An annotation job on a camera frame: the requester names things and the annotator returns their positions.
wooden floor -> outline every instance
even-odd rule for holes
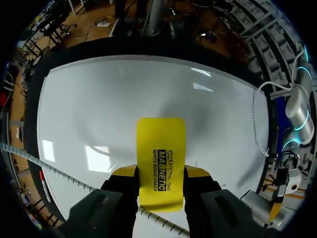
[[[128,0],[126,7],[131,4],[132,1]],[[190,7],[186,6],[183,2],[177,2],[176,8],[179,8],[182,11],[190,11]],[[133,15],[136,11],[136,4],[131,6],[129,9],[128,15]],[[64,45],[65,47],[71,47],[77,44],[80,44],[84,41],[92,41],[99,38],[108,37],[110,31],[115,23],[114,16],[114,4],[110,5],[107,2],[104,2],[102,5],[98,6],[96,9],[92,9],[90,11],[82,10],[77,15],[70,13],[69,17],[66,19],[64,24],[72,25],[77,24],[77,27],[72,27],[70,29],[71,35],[65,39]],[[96,23],[101,20],[106,20],[110,23],[109,27],[96,27]],[[209,16],[204,20],[204,24],[210,27],[215,21],[215,17],[209,14]],[[219,26],[221,31],[225,31],[225,28],[220,25]],[[52,41],[49,40],[48,37],[42,37],[38,40],[37,44],[41,49],[45,47],[53,47],[54,44]],[[202,45],[207,48],[210,48],[220,54],[225,56],[229,56],[229,52],[222,41],[218,41],[216,44],[210,44],[205,39],[202,40]],[[24,110],[25,110],[25,100],[24,96],[20,93],[21,87],[21,74],[18,75],[16,79],[16,84],[14,85],[13,91],[13,101],[11,104],[11,113],[10,113],[10,120],[23,120],[24,117]],[[16,138],[16,131],[17,126],[10,127],[10,134],[11,134],[11,145],[23,149],[22,143],[19,139]],[[19,156],[12,155],[12,158],[17,161],[17,166],[19,171],[28,169],[27,161]],[[27,175],[20,179],[20,183],[23,186],[24,184],[31,192],[30,200],[31,203],[36,203],[40,200],[40,196],[37,193],[35,185],[33,183],[31,175]],[[44,208],[40,212],[41,216],[44,218],[48,217],[50,213],[46,208]]]

metal rack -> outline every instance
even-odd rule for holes
[[[290,46],[290,49],[292,50],[291,53],[296,55],[297,52],[295,42],[292,40],[294,38],[293,35],[289,35],[288,31],[285,30],[285,26],[280,24],[281,22],[285,23],[287,19],[285,19],[283,17],[283,14],[280,13],[277,10],[277,8],[274,5],[272,5],[272,3],[269,1],[234,0],[232,3],[234,5],[234,18],[237,20],[238,24],[242,26],[244,29],[240,33],[240,36],[244,37],[245,41],[249,42],[252,46],[251,48],[255,53],[256,59],[259,61],[264,78],[274,81],[272,73],[277,72],[279,74],[283,74],[284,77],[286,77],[288,83],[290,83],[292,72],[289,64],[292,63],[292,61],[288,60],[287,56],[284,54],[285,51],[283,52],[281,47],[284,47],[284,44],[287,43]],[[241,12],[252,21],[252,24],[249,24],[248,27],[244,24],[244,21],[239,18],[239,16],[243,15]],[[273,31],[273,34],[274,31],[278,31],[278,42],[276,42],[274,38],[276,37],[276,35],[273,35],[271,31]],[[260,37],[264,36],[264,38],[268,42],[268,49],[265,49],[264,51],[262,51],[261,49],[255,49],[256,47],[258,47],[255,38],[259,35]],[[276,68],[275,65],[272,68],[270,68],[269,65],[267,65],[267,63],[265,62],[264,55],[267,53],[271,54],[271,52],[267,51],[273,52],[274,58],[277,60],[278,63],[278,68]]]

cable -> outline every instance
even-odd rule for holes
[[[93,187],[73,178],[72,176],[65,174],[64,172],[48,165],[47,163],[35,158],[34,156],[32,156],[32,155],[30,155],[22,150],[16,149],[16,148],[14,148],[10,145],[4,144],[2,142],[0,142],[0,149],[4,150],[6,152],[12,153],[12,154],[21,156],[21,157],[27,159],[28,161],[31,161],[32,163],[42,167],[43,169],[50,171],[53,174],[56,174],[56,175],[62,177],[63,179],[72,182],[73,184],[78,185],[79,187],[83,188],[84,190],[88,190],[89,192],[95,190]]]
[[[293,66],[293,73],[292,73],[292,78],[291,78],[291,87],[290,88],[286,88],[282,85],[279,85],[278,83],[275,83],[275,82],[271,82],[271,81],[267,81],[267,82],[264,82],[263,84],[260,85],[260,87],[255,91],[255,94],[254,94],[254,97],[253,97],[253,105],[252,105],[252,113],[253,113],[253,125],[254,125],[254,131],[255,131],[255,134],[256,134],[256,140],[257,140],[257,143],[258,143],[258,146],[259,148],[261,149],[262,153],[266,156],[266,157],[269,157],[270,154],[268,153],[269,151],[269,148],[267,149],[267,151],[264,150],[262,144],[261,144],[261,140],[260,140],[260,136],[259,136],[259,132],[258,132],[258,125],[257,125],[257,121],[256,121],[256,108],[255,108],[255,104],[256,104],[256,99],[257,99],[257,96],[258,96],[258,93],[261,91],[261,89],[268,85],[268,84],[271,84],[271,85],[275,85],[276,87],[279,87],[281,89],[284,89],[284,90],[287,90],[287,91],[291,91],[294,87],[294,70],[295,70],[295,63],[296,61],[298,60],[298,58],[305,52],[305,50],[301,51],[294,59],[294,66]]]
[[[11,90],[10,90],[10,92],[9,92],[9,95],[8,95],[8,97],[6,98],[6,101],[5,101],[5,103],[4,103],[4,106],[3,106],[2,110],[1,110],[1,113],[0,113],[0,118],[2,117],[2,113],[3,113],[4,109],[5,109],[5,106],[6,106],[7,101],[8,101],[8,100],[9,100],[9,98],[10,98],[10,95],[11,95],[11,93],[12,93],[13,86],[14,86],[14,84],[13,84],[13,77],[12,77],[12,75],[11,75],[9,72],[7,72],[7,73],[6,73],[6,75],[7,75],[7,74],[9,74],[9,75],[10,75],[10,77],[11,77],[11,80],[12,80],[12,85],[11,85]]]
[[[7,145],[5,143],[0,142],[0,150],[21,156],[24,159],[27,159],[28,161],[31,161],[32,163],[42,167],[42,169],[45,169],[46,171],[50,171],[53,174],[56,174],[60,177],[62,177],[63,179],[72,182],[73,184],[81,187],[84,190],[87,190],[89,192],[92,192],[95,190],[95,188],[73,178],[72,176],[69,176],[68,174],[65,174],[64,172],[54,168],[53,166],[48,165],[47,163],[39,160],[38,158],[22,151],[19,150],[17,148],[14,148],[13,146]],[[150,212],[147,211],[141,207],[138,208],[138,212],[141,214],[141,216],[147,217],[148,220],[152,220],[155,223],[157,223],[158,225],[162,225],[161,227],[165,228],[166,230],[168,229],[170,232],[174,233],[174,235],[179,236],[179,237],[183,237],[183,238],[189,238],[189,231],[181,228],[180,226]]]

metal pole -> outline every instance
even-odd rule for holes
[[[163,0],[153,0],[149,25],[146,29],[147,36],[152,36],[153,34],[156,33],[163,6],[164,6]]]
[[[68,0],[68,2],[69,2],[69,5],[70,5],[70,8],[71,8],[71,11],[76,15],[73,3],[71,2],[71,0]]]

shelf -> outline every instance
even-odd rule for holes
[[[269,81],[273,82],[271,70],[267,66],[262,51],[258,48],[256,42],[254,39],[251,39],[251,49],[253,50],[254,54],[256,55],[256,59],[259,62],[259,65],[261,67],[262,73],[265,78],[267,78]],[[276,91],[276,87],[272,85],[273,91]]]
[[[287,62],[282,50],[280,49],[280,47],[277,44],[277,42],[274,40],[274,38],[271,35],[271,33],[269,31],[267,31],[267,30],[264,30],[264,32],[270,37],[270,39],[267,39],[267,41],[268,41],[269,44],[270,44],[270,42],[272,43],[271,44],[272,51],[273,51],[277,61],[282,66],[281,69],[282,69],[283,72],[285,72],[288,82],[291,82],[291,75],[292,74],[291,74],[288,62]]]

